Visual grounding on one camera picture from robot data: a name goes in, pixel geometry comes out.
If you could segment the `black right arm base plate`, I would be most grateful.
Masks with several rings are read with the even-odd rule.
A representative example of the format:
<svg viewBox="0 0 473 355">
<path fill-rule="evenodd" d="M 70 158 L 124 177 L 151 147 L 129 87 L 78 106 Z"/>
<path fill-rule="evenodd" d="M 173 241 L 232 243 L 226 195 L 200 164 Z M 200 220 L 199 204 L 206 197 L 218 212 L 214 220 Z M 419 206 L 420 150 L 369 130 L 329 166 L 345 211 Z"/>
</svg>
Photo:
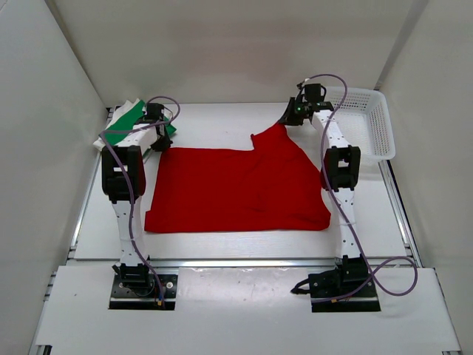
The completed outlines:
<svg viewBox="0 0 473 355">
<path fill-rule="evenodd" d="M 374 282 L 368 276 L 355 277 L 351 271 L 329 270 L 309 274 L 290 292 L 309 295 L 313 313 L 379 312 L 380 302 Z"/>
</svg>

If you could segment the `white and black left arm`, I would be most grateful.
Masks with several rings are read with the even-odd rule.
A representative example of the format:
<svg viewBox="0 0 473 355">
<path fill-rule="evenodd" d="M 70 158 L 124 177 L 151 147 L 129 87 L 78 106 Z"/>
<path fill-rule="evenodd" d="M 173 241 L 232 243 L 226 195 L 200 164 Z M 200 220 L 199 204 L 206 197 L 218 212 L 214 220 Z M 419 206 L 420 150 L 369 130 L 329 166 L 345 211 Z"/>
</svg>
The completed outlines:
<svg viewBox="0 0 473 355">
<path fill-rule="evenodd" d="M 118 282 L 138 297 L 164 298 L 163 286 L 149 263 L 143 237 L 141 200 L 146 191 L 143 156 L 163 152 L 172 141 L 173 112 L 159 103 L 126 102 L 99 134 L 103 193 L 109 198 L 118 222 L 120 261 L 113 266 Z"/>
</svg>

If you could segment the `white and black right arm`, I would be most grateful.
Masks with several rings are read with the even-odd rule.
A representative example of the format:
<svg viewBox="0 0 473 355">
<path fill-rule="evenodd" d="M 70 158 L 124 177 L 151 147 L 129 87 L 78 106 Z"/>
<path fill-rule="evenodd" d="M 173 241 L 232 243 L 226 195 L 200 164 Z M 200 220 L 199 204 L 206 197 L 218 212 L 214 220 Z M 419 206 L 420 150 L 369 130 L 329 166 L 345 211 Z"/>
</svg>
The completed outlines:
<svg viewBox="0 0 473 355">
<path fill-rule="evenodd" d="M 278 120 L 285 126 L 300 126 L 308 119 L 321 133 L 321 184 L 329 193 L 338 216 L 340 237 L 336 242 L 336 266 L 317 281 L 332 282 L 334 291 L 347 296 L 357 289 L 358 277 L 366 273 L 355 241 L 354 189 L 358 183 L 361 150 L 348 142 L 335 121 L 333 106 L 325 100 L 327 89 L 321 84 L 297 85 L 299 93 L 290 98 Z"/>
</svg>

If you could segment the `green t shirt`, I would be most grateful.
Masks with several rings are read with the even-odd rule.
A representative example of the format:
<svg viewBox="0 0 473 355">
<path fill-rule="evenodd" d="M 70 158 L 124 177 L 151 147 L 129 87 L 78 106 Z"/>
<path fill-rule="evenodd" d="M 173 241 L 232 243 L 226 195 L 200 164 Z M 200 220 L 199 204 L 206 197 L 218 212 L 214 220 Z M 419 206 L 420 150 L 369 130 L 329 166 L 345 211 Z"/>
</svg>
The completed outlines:
<svg viewBox="0 0 473 355">
<path fill-rule="evenodd" d="M 99 146 L 139 146 L 143 152 L 160 150 L 171 144 L 177 129 L 171 124 L 175 114 L 165 105 L 137 99 L 115 109 L 112 120 L 96 143 Z"/>
</svg>

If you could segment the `white t shirt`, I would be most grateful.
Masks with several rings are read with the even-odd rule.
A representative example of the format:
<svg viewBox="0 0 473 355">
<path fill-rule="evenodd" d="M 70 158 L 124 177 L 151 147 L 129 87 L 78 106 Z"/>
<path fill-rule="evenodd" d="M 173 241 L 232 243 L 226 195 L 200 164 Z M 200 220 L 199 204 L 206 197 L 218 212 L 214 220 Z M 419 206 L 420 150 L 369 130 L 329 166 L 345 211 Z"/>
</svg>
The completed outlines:
<svg viewBox="0 0 473 355">
<path fill-rule="evenodd" d="M 115 108 L 112 119 L 106 126 L 106 131 L 129 131 L 146 126 L 146 124 L 137 123 L 143 116 L 144 104 L 144 101 L 137 98 L 135 102 L 126 101 L 122 106 Z M 151 149 L 151 144 L 157 137 L 150 129 L 129 134 L 106 133 L 105 136 L 112 146 L 139 146 L 141 153 L 144 154 Z"/>
</svg>

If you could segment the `red t shirt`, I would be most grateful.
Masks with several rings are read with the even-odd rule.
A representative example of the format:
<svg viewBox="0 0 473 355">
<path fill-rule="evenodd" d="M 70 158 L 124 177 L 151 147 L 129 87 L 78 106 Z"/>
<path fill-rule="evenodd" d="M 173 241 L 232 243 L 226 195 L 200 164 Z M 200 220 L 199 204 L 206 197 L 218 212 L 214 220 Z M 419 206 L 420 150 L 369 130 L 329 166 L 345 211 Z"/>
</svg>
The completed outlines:
<svg viewBox="0 0 473 355">
<path fill-rule="evenodd" d="M 170 148 L 160 157 L 147 232 L 322 231 L 331 213 L 320 173 L 274 124 L 251 150 Z"/>
</svg>

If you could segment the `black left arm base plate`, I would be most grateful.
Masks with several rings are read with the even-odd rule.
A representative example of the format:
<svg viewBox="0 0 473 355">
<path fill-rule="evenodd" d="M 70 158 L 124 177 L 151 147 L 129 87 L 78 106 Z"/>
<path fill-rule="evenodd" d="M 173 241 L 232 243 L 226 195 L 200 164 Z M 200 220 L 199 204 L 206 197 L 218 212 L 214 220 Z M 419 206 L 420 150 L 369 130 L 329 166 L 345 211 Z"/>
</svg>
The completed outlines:
<svg viewBox="0 0 473 355">
<path fill-rule="evenodd" d="M 176 305 L 178 275 L 156 277 L 143 264 L 113 265 L 114 279 L 109 297 L 111 310 L 173 311 Z"/>
</svg>

